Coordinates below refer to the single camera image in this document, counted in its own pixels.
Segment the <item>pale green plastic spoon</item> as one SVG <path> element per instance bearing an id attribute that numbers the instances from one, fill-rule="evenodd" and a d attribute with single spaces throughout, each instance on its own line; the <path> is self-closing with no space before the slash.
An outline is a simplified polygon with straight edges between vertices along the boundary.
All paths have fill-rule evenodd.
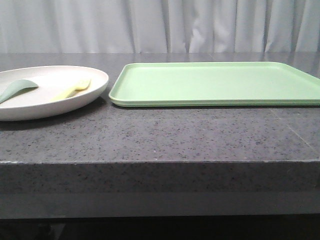
<path id="1" fill-rule="evenodd" d="M 0 103 L 3 103 L 9 100 L 12 97 L 20 95 L 22 92 L 26 90 L 30 91 L 38 88 L 39 85 L 28 79 L 20 79 L 12 82 L 7 86 L 7 88 L 0 95 Z"/>

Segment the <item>light green plastic tray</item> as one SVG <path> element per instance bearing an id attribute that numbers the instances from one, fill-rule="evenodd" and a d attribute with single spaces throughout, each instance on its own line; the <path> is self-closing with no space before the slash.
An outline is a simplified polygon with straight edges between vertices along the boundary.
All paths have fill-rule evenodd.
<path id="1" fill-rule="evenodd" d="M 109 98 L 121 107 L 318 106 L 320 80 L 280 62 L 131 63 Z"/>

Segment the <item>white round plate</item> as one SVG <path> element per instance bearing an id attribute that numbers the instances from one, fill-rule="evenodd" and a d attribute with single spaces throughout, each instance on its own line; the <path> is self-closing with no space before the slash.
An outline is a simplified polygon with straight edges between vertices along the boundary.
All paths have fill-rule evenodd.
<path id="1" fill-rule="evenodd" d="M 90 85 L 74 96 L 54 101 L 53 98 L 77 81 L 89 79 Z M 25 121 L 52 117 L 84 107 L 107 88 L 109 76 L 95 68 L 71 65 L 36 66 L 2 71 L 0 90 L 16 80 L 30 80 L 38 85 L 0 105 L 1 121 Z"/>

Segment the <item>yellow plastic fork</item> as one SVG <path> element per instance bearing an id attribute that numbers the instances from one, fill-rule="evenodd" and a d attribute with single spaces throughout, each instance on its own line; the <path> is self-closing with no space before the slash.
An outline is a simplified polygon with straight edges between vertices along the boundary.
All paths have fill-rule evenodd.
<path id="1" fill-rule="evenodd" d="M 72 97 L 76 92 L 86 90 L 91 84 L 91 79 L 82 79 L 74 83 L 72 86 L 63 90 L 58 95 L 54 96 L 51 101 L 60 101 Z"/>

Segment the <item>white pleated curtain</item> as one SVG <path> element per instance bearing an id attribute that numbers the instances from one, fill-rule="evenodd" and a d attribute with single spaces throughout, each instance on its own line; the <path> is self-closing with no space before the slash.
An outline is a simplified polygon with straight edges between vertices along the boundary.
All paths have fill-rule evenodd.
<path id="1" fill-rule="evenodd" d="M 317 0 L 3 0 L 9 53 L 317 52 Z"/>

